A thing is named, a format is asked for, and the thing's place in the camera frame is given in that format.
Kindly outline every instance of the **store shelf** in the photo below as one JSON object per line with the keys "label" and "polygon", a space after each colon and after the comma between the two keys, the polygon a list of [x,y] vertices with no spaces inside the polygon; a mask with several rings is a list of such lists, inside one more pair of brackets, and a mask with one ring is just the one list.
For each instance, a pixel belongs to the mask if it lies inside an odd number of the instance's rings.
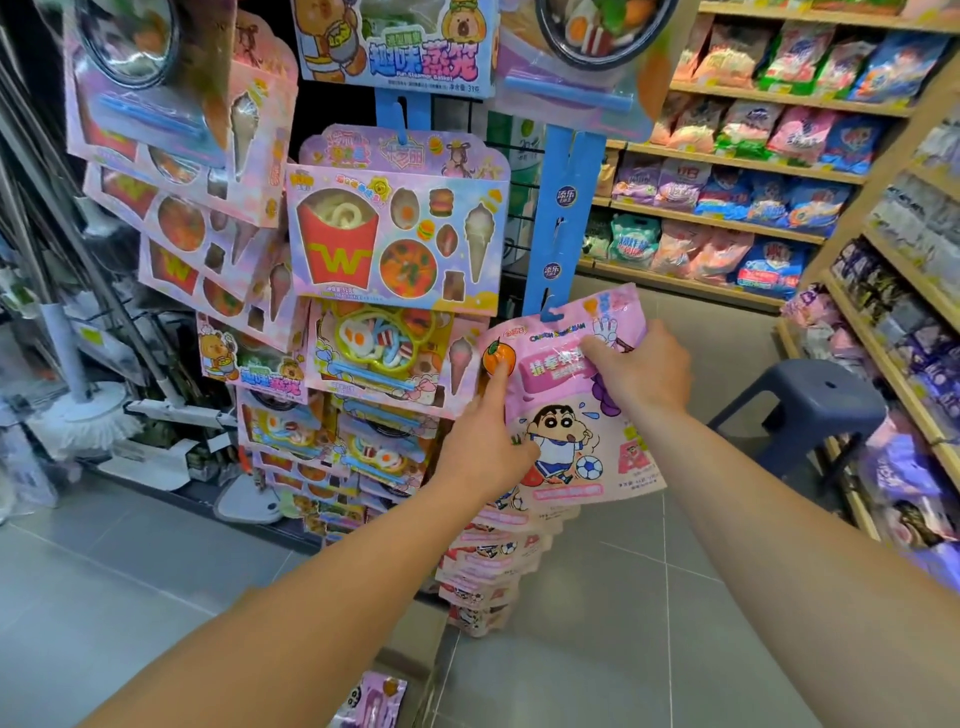
{"label": "store shelf", "polygon": [[766,225],[754,225],[753,223],[742,223],[734,220],[720,220],[707,217],[706,215],[694,215],[692,212],[678,212],[673,209],[663,207],[654,207],[652,205],[638,205],[637,203],[622,202],[611,200],[610,207],[621,209],[625,212],[635,212],[639,215],[651,215],[652,217],[665,217],[668,220],[681,220],[685,223],[698,223],[700,225],[713,225],[715,228],[726,228],[727,230],[755,232],[758,235],[770,235],[772,237],[782,238],[784,240],[800,240],[804,243],[813,243],[814,245],[823,245],[824,238],[820,235],[811,235],[808,232],[796,232],[784,230],[783,228],[771,228]]}
{"label": "store shelf", "polygon": [[755,159],[739,159],[734,157],[719,157],[718,155],[705,155],[699,152],[684,152],[679,149],[661,147],[658,144],[629,143],[627,144],[627,149],[631,152],[641,152],[642,154],[656,155],[658,157],[687,159],[689,161],[706,162],[707,164],[726,164],[728,167],[757,169],[763,172],[776,172],[778,174],[791,175],[795,177],[810,177],[814,180],[845,182],[847,184],[864,184],[867,181],[867,177],[865,175],[852,175],[847,172],[834,172],[831,169],[814,169],[813,167],[792,167],[786,164],[775,164],[772,161],[757,161]]}
{"label": "store shelf", "polygon": [[700,3],[700,12],[715,12],[718,15],[739,15],[741,17],[765,17],[775,20],[804,20],[810,23],[857,25],[862,28],[890,28],[897,30],[928,31],[929,33],[960,33],[960,25],[938,20],[936,14],[929,18],[911,20],[899,17],[898,15],[869,15],[860,12],[771,8],[768,6],[735,2],[703,2]]}
{"label": "store shelf", "polygon": [[897,269],[917,293],[923,296],[926,302],[943,316],[954,330],[960,332],[960,306],[951,301],[947,294],[931,283],[919,268],[907,260],[899,250],[883,237],[879,230],[867,225],[864,227],[863,234],[874,246],[874,249]]}
{"label": "store shelf", "polygon": [[659,273],[629,268],[618,263],[606,263],[602,260],[581,258],[577,271],[613,280],[641,283],[653,288],[660,288],[686,295],[692,293],[699,298],[721,303],[731,303],[744,308],[751,308],[755,311],[762,311],[763,313],[778,313],[783,306],[783,301],[780,299],[775,299],[770,296],[760,296],[756,293],[748,293],[742,288],[735,286],[711,285],[698,280],[675,279],[671,276],[663,276]]}
{"label": "store shelf", "polygon": [[906,168],[906,171],[918,180],[923,180],[927,184],[939,189],[945,195],[949,195],[954,200],[960,201],[960,182],[955,177],[947,174],[943,168],[931,169],[930,167],[924,167],[914,162]]}
{"label": "store shelf", "polygon": [[775,104],[789,104],[798,107],[813,107],[815,109],[835,109],[837,111],[851,111],[854,113],[871,113],[878,116],[897,116],[906,118],[913,113],[913,107],[895,104],[864,104],[858,101],[843,99],[828,99],[822,96],[800,96],[795,93],[776,93],[774,91],[760,91],[756,88],[738,88],[735,86],[693,84],[675,81],[670,84],[672,91],[687,93],[703,93],[707,96],[724,96],[729,99],[747,99],[749,101],[769,101]]}

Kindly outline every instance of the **gray plastic stool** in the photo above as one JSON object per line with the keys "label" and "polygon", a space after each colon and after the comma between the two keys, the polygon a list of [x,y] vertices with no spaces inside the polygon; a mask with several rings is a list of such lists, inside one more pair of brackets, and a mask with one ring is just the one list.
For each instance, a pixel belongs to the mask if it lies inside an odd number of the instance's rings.
{"label": "gray plastic stool", "polygon": [[843,471],[887,413],[883,396],[868,382],[832,361],[788,359],[775,364],[710,420],[716,430],[760,392],[771,392],[780,404],[763,422],[771,434],[755,461],[776,477],[799,466],[827,437],[849,434],[820,481],[822,494]]}

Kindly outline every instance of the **pink candy bag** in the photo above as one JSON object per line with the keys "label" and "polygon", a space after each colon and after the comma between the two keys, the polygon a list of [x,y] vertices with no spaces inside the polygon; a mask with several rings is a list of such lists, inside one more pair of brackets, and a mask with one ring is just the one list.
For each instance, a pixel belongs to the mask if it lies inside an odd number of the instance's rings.
{"label": "pink candy bag", "polygon": [[532,440],[540,459],[506,498],[531,512],[652,493],[665,487],[634,426],[580,350],[585,336],[631,351],[646,333],[636,288],[628,283],[540,315],[513,319],[480,337],[488,373],[510,367],[507,428]]}

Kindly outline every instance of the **hanging merchandise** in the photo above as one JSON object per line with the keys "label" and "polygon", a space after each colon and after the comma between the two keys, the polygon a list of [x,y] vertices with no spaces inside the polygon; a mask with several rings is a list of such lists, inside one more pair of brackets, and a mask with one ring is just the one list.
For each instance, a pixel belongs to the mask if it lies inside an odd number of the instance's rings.
{"label": "hanging merchandise", "polygon": [[306,384],[343,397],[455,419],[473,399],[489,327],[418,308],[318,301],[307,326]]}
{"label": "hanging merchandise", "polygon": [[495,315],[507,160],[472,134],[406,135],[334,125],[300,147],[287,171],[294,290]]}
{"label": "hanging merchandise", "polygon": [[[214,66],[207,68],[206,58],[171,77],[196,77],[188,87],[155,85],[121,93],[122,87],[89,62],[73,14],[64,16],[70,154],[258,227],[279,225],[298,74],[293,52],[263,20],[236,13],[228,87],[194,101],[193,86],[218,87],[207,78]],[[159,96],[148,100],[144,94]],[[160,109],[172,109],[171,115]],[[194,112],[205,121],[189,118]]]}
{"label": "hanging merchandise", "polygon": [[540,458],[516,486],[526,508],[617,500],[665,486],[642,439],[611,399],[579,342],[599,336],[631,351],[646,323],[629,284],[568,303],[562,318],[514,319],[481,339],[488,374],[507,366],[507,427],[540,446]]}
{"label": "hanging merchandise", "polygon": [[307,404],[302,353],[281,352],[204,313],[197,314],[197,336],[204,376]]}
{"label": "hanging merchandise", "polygon": [[495,0],[291,0],[307,81],[493,94]]}
{"label": "hanging merchandise", "polygon": [[286,245],[283,229],[257,228],[93,162],[84,194],[241,301]]}

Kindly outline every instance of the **mop head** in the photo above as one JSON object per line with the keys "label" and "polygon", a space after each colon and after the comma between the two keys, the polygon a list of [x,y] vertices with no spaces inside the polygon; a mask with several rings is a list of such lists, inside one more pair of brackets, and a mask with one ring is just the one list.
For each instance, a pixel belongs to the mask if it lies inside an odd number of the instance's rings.
{"label": "mop head", "polygon": [[124,412],[126,386],[101,381],[92,388],[90,401],[78,402],[65,394],[28,421],[54,460],[66,460],[84,450],[109,450],[113,443],[143,430],[139,420]]}

